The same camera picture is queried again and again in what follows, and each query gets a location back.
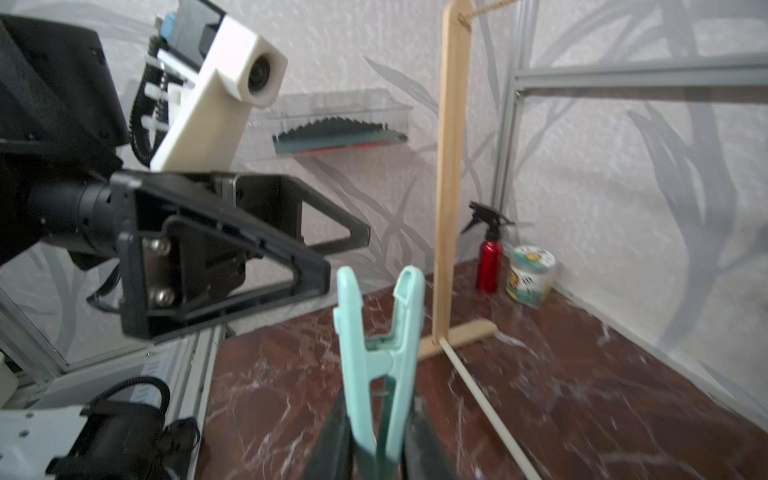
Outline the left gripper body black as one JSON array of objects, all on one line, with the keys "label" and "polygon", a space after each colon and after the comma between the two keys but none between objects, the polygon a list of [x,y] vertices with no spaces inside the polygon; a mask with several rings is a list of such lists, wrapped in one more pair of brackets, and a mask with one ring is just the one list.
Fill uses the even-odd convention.
[{"label": "left gripper body black", "polygon": [[121,171],[26,184],[26,233],[88,271],[90,305],[125,335],[161,339],[300,294],[300,195],[284,175]]}]

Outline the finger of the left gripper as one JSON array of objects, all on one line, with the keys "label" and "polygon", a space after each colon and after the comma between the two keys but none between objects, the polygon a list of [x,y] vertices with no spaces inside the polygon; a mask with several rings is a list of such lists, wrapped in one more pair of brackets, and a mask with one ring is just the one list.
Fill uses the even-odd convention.
[{"label": "finger of the left gripper", "polygon": [[[289,175],[268,175],[266,177],[266,199],[268,212],[266,223],[304,243],[321,255],[332,255],[366,247],[370,242],[370,226],[306,182]],[[302,233],[303,209],[307,205],[325,219],[344,228],[348,235],[343,238],[308,244]]]},{"label": "finger of the left gripper", "polygon": [[[266,259],[291,279],[242,290],[246,264]],[[119,233],[127,336],[181,336],[329,290],[330,264],[232,205],[133,208]]]}]

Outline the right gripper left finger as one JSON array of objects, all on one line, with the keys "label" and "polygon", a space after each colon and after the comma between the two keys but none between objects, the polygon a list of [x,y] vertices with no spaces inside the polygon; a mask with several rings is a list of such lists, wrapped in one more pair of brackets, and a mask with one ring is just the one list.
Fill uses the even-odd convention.
[{"label": "right gripper left finger", "polygon": [[345,391],[341,388],[300,479],[350,480],[354,468],[354,445]]}]

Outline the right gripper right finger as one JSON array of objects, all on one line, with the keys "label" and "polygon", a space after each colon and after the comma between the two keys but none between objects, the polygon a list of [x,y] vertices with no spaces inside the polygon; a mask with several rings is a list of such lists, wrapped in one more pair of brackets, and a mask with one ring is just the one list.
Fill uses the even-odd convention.
[{"label": "right gripper right finger", "polygon": [[424,401],[413,401],[405,427],[401,476],[409,480],[456,480]]}]

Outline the green clothespin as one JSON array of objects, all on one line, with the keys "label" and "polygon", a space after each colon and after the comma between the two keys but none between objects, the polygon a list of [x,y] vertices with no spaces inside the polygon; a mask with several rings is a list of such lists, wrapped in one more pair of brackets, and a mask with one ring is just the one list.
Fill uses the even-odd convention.
[{"label": "green clothespin", "polygon": [[391,328],[373,337],[364,333],[362,294],[352,268],[340,268],[336,281],[334,327],[358,472],[363,479],[391,479],[414,396],[425,277],[415,266],[401,271],[393,290]]}]

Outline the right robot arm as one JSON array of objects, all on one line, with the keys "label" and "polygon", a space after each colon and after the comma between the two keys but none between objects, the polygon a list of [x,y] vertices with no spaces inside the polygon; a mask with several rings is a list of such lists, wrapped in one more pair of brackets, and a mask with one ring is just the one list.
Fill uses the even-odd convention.
[{"label": "right robot arm", "polygon": [[[160,405],[112,400],[154,387]],[[171,392],[161,379],[131,377],[84,406],[1,410],[1,479],[182,479],[202,441],[193,417],[166,425]],[[416,394],[395,472],[376,479],[458,479]],[[343,389],[336,396],[300,479],[373,479],[353,459]]]}]

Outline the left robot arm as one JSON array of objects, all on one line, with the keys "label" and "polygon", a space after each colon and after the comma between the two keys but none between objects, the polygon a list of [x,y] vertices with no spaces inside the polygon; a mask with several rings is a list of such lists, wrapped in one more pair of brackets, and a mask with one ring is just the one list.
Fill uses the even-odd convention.
[{"label": "left robot arm", "polygon": [[161,24],[130,116],[98,34],[1,18],[1,258],[119,262],[123,333],[162,341],[329,291],[369,226],[288,175],[231,171],[286,57],[209,1]]}]

